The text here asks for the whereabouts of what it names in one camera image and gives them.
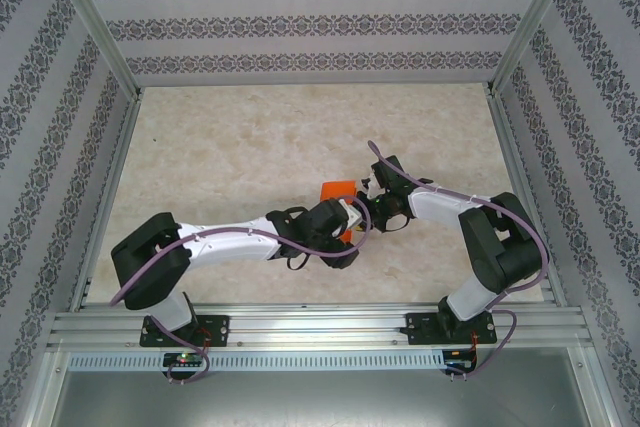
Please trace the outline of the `aluminium mounting rail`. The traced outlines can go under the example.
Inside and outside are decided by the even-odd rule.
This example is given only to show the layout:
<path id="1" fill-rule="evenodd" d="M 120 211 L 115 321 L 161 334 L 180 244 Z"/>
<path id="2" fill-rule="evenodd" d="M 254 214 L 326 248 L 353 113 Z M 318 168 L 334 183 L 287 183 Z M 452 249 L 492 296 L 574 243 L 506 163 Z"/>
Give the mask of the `aluminium mounting rail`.
<path id="1" fill-rule="evenodd" d="M 400 328 L 413 312 L 434 312 L 433 303 L 198 304 L 205 315 L 230 318 L 230 350 L 408 349 Z M 583 311 L 550 302 L 507 303 L 493 313 L 499 337 L 511 348 L 582 347 L 593 343 Z M 137 351 L 143 316 L 122 306 L 90 304 L 58 313 L 46 341 L 50 351 Z"/>

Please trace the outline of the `orange cloth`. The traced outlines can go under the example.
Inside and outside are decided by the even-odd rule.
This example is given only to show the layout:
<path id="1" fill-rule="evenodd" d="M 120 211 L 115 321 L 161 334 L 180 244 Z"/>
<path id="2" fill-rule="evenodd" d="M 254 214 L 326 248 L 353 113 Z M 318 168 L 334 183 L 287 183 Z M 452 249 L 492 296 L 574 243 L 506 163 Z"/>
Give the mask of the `orange cloth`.
<path id="1" fill-rule="evenodd" d="M 324 201 L 330 198 L 338 198 L 347 196 L 345 202 L 352 203 L 352 197 L 356 195 L 357 186 L 355 180 L 330 181 L 322 184 L 320 191 L 320 200 Z"/>

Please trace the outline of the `aluminium side rail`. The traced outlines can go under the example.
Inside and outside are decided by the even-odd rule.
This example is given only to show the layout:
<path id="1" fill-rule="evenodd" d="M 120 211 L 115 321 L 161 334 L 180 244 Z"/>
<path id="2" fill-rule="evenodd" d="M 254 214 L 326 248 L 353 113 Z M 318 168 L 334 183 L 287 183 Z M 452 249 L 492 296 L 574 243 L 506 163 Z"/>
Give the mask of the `aluminium side rail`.
<path id="1" fill-rule="evenodd" d="M 496 129 L 496 135 L 500 144 L 502 155 L 508 171 L 509 179 L 514 194 L 519 197 L 529 218 L 533 221 L 534 227 L 540 234 L 544 246 L 548 252 L 549 261 L 545 282 L 553 301 L 559 307 L 567 307 L 566 296 L 557 273 L 552 245 L 549 243 L 543 222 L 539 216 L 537 204 L 533 192 L 530 188 L 526 165 L 522 161 L 520 148 L 513 135 L 508 116 L 499 96 L 495 94 L 488 84 L 484 85 L 486 100 L 491 113 L 492 121 Z"/>
<path id="2" fill-rule="evenodd" d="M 144 98 L 145 88 L 140 88 L 131 99 L 119 125 L 116 143 L 109 156 L 101 196 L 96 205 L 93 221 L 81 256 L 79 270 L 69 297 L 68 312 L 78 312 L 84 306 L 86 292 L 90 288 L 93 272 L 98 263 L 104 235 L 116 197 L 120 177 Z"/>

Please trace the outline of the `grey metal shelf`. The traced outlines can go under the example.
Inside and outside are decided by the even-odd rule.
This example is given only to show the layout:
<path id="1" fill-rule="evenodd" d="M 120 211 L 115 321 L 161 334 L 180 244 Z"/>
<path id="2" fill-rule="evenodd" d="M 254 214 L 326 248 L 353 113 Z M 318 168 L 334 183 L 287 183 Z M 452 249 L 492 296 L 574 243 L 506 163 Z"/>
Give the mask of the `grey metal shelf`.
<path id="1" fill-rule="evenodd" d="M 32 427 L 622 427 L 581 354 L 514 349 L 468 380 L 436 370 L 216 372 L 173 386 L 157 371 L 57 364 Z"/>

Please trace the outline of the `aluminium frame post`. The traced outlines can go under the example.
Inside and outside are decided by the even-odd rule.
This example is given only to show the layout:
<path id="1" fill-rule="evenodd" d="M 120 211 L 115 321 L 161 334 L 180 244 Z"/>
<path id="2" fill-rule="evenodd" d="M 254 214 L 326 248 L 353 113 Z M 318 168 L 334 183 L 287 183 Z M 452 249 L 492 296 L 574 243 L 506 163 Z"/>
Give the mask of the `aluminium frame post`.
<path id="1" fill-rule="evenodd" d="M 501 92 L 508 82 L 512 71 L 517 67 L 526 47 L 536 29 L 543 20 L 553 0 L 532 0 L 522 17 L 513 38 L 506 48 L 496 71 L 485 85 L 488 95 L 494 97 Z"/>
<path id="2" fill-rule="evenodd" d="M 126 95 L 129 98 L 137 98 L 141 87 L 135 80 L 94 1 L 71 0 L 71 2 Z"/>

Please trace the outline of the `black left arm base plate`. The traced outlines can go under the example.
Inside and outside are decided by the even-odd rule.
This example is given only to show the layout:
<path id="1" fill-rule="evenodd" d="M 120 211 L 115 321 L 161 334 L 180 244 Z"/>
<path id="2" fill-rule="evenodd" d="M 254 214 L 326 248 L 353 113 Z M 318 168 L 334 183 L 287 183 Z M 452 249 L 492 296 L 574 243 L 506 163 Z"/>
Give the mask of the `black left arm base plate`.
<path id="1" fill-rule="evenodd" d="M 230 318 L 223 315 L 196 315 L 189 324 L 164 333 L 150 316 L 144 318 L 139 338 L 141 347 L 225 347 Z"/>

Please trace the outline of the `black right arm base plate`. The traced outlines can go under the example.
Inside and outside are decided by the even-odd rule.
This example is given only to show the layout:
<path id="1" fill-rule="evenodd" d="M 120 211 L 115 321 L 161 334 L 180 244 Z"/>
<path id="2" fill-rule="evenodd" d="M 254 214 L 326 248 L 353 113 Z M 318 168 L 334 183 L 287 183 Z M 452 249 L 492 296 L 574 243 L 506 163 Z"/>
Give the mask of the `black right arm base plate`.
<path id="1" fill-rule="evenodd" d="M 490 345 L 497 342 L 493 317 L 483 312 L 470 320 L 460 321 L 453 314 L 408 313 L 406 326 L 400 329 L 410 345 L 458 345 L 471 344 L 475 338 L 478 344 Z"/>

